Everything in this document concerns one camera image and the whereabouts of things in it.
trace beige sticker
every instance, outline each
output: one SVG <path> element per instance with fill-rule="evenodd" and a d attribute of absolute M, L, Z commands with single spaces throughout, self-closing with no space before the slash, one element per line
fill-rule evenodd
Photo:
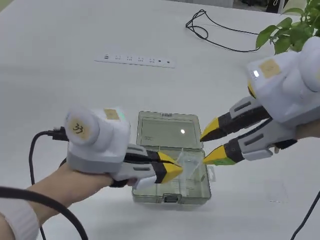
<path fill-rule="evenodd" d="M 90 128 L 85 125 L 80 119 L 72 118 L 69 121 L 69 130 L 82 140 L 87 140 L 90 137 Z"/>
<path fill-rule="evenodd" d="M 120 120 L 117 111 L 114 110 L 114 109 L 107 109 L 107 108 L 106 108 L 106 109 L 104 109 L 104 113 L 105 113 L 107 119 L 110 119 L 110 120 Z"/>
<path fill-rule="evenodd" d="M 259 68 L 266 79 L 272 78 L 281 72 L 279 65 L 273 59 L 265 61 L 259 66 Z"/>

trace yellow fingertip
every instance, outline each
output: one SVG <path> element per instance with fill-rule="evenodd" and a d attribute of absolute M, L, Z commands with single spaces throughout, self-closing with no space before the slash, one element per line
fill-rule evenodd
<path fill-rule="evenodd" d="M 249 89 L 249 93 L 252 95 L 252 97 L 256 98 L 256 94 L 255 94 L 254 89 L 252 88 L 250 79 L 248 80 L 248 89 Z"/>
<path fill-rule="evenodd" d="M 225 158 L 227 158 L 226 150 L 225 147 L 221 145 L 212 152 L 210 152 L 210 154 L 203 159 L 203 164 L 215 164 L 214 162 L 216 160 Z"/>
<path fill-rule="evenodd" d="M 208 126 L 206 126 L 206 128 L 204 129 L 201 137 L 200 137 L 200 140 L 203 139 L 206 135 L 208 135 L 210 132 L 216 130 L 219 128 L 219 120 L 218 118 L 214 118 Z"/>
<path fill-rule="evenodd" d="M 173 163 L 173 164 L 176 163 L 173 158 L 169 157 L 168 155 L 166 155 L 166 154 L 164 154 L 164 153 L 162 153 L 160 151 L 158 152 L 158 155 L 159 155 L 160 159 L 163 160 L 163 161 L 167 161 L 167 162 L 170 162 L 170 163 Z"/>
<path fill-rule="evenodd" d="M 171 163 L 163 163 L 163 165 L 166 170 L 166 174 L 161 182 L 162 184 L 171 181 L 183 172 L 183 168 L 179 165 Z"/>

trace plastic box lid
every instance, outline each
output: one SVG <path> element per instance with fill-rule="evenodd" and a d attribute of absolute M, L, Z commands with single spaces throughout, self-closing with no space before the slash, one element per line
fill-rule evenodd
<path fill-rule="evenodd" d="M 136 143 L 141 146 L 202 149 L 201 130 L 196 115 L 139 113 Z"/>

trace white sleeve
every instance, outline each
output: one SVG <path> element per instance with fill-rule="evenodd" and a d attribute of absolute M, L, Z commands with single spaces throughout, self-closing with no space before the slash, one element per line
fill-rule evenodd
<path fill-rule="evenodd" d="M 39 222 L 36 213 L 25 200 L 0 198 L 0 214 L 10 225 L 15 240 L 36 240 Z"/>

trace transparent container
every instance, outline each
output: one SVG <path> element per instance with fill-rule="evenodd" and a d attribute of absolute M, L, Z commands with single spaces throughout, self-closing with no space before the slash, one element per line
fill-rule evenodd
<path fill-rule="evenodd" d="M 205 152 L 200 142 L 200 126 L 196 115 L 160 112 L 139 113 L 138 145 L 161 151 L 177 161 L 183 172 L 172 181 L 148 188 L 132 189 L 135 202 L 203 205 L 211 198 Z"/>

